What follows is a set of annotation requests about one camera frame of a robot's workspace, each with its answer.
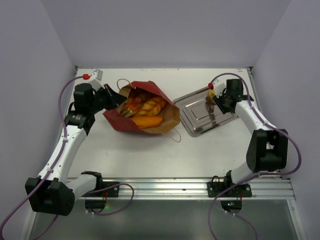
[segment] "white wall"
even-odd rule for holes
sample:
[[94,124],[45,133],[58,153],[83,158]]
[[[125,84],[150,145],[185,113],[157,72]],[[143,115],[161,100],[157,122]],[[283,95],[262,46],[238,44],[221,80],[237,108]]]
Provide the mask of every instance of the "white wall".
[[[51,155],[61,126],[58,95],[74,68],[40,1],[5,0],[0,5],[2,222],[26,196],[27,178],[36,177]],[[5,239],[19,238],[28,206],[5,226]]]
[[290,0],[42,0],[87,68],[249,67]]
[[[291,176],[310,240],[319,239],[320,1],[291,0],[259,60],[254,81],[264,114],[286,128],[302,151]],[[293,147],[287,169],[297,164]]]

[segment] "stainless steel tray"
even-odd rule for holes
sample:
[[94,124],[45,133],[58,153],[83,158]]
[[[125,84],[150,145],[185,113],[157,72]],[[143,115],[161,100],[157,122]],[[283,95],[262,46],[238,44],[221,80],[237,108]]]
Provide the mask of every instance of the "stainless steel tray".
[[209,88],[205,87],[173,101],[180,109],[182,124],[193,137],[238,118],[233,113],[223,114],[217,105],[208,104],[208,91]]

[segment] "orange food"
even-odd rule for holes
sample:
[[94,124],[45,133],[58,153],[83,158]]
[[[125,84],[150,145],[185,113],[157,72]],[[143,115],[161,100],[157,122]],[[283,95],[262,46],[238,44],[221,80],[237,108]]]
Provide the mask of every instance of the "orange food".
[[160,113],[160,111],[167,105],[167,101],[161,96],[154,96],[149,101],[146,101],[140,110],[134,114],[135,117],[153,117]]
[[158,127],[163,120],[162,116],[132,116],[130,118],[140,129]]

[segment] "red paper bag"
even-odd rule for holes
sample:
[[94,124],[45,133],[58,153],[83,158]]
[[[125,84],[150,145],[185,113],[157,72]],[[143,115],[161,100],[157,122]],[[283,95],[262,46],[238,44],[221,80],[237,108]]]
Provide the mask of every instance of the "red paper bag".
[[142,89],[152,94],[161,96],[168,104],[161,110],[159,116],[163,117],[162,122],[157,127],[140,129],[130,117],[124,117],[119,114],[122,106],[117,109],[107,110],[103,113],[111,126],[120,132],[146,132],[150,134],[164,134],[172,130],[180,123],[180,110],[169,98],[160,90],[153,81],[133,81],[130,85],[120,89],[119,94],[128,97],[132,88]]

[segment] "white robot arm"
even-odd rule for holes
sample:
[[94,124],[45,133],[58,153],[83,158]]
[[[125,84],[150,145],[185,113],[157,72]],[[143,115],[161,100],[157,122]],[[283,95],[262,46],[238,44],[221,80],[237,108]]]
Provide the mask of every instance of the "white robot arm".
[[[50,172],[44,184],[29,199],[32,210],[35,212],[67,216],[78,198],[90,191],[103,188],[102,176],[98,172],[85,171],[77,179],[67,182],[77,151],[95,122],[95,114],[103,109],[112,110],[127,99],[114,92],[107,84],[103,86],[101,79],[102,71],[96,70],[91,74],[88,83],[75,86],[74,102],[64,118],[66,139],[62,130],[58,144],[46,166],[37,178],[29,178],[25,183],[26,192],[29,194],[47,172]],[[62,155],[50,169],[59,155],[64,140],[66,143]]]
[[224,177],[223,183],[218,183],[216,191],[222,192],[237,183],[247,184],[245,180],[258,173],[274,172],[285,168],[288,139],[265,125],[268,123],[275,127],[258,110],[254,100],[250,96],[248,98],[247,95],[244,95],[241,79],[229,79],[226,81],[226,85],[223,82],[215,85],[210,83],[209,87],[214,88],[213,101],[222,113],[236,114],[251,133],[246,161],[238,168],[230,170]]

